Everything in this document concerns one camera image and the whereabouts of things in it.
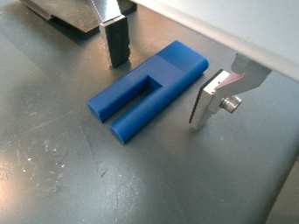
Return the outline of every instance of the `blue u-shaped block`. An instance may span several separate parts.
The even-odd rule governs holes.
[[[207,68],[207,59],[183,43],[174,41],[88,101],[92,114],[104,122],[146,88],[152,89],[110,127],[120,143],[151,121]]]

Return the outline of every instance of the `blue foam block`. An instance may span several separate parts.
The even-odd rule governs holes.
[[[104,122],[146,88],[152,89],[151,94],[110,127],[122,143],[151,121],[207,68],[207,59],[183,43],[174,41],[88,101],[92,114]]]

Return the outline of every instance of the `gray table surface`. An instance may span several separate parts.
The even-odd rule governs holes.
[[[139,7],[131,63],[104,42],[62,33],[14,0],[0,3],[0,223],[263,223],[299,149],[299,85],[271,73],[201,132],[188,118],[205,81],[235,53]],[[179,39],[210,69],[126,145],[87,100]]]

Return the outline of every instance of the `scratched tabletop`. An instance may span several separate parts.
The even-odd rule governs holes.
[[[110,68],[99,35],[79,40],[19,1],[0,3],[0,223],[265,223],[299,149],[299,84],[271,73],[201,131],[205,81],[235,53],[139,7],[131,58]],[[175,40],[210,69],[126,145],[87,101]]]

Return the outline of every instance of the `metal plate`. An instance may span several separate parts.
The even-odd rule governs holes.
[[[88,33],[99,30],[99,20],[87,0],[22,0],[47,20],[58,18],[79,31]],[[119,0],[122,13],[127,15],[136,10],[136,5]]]

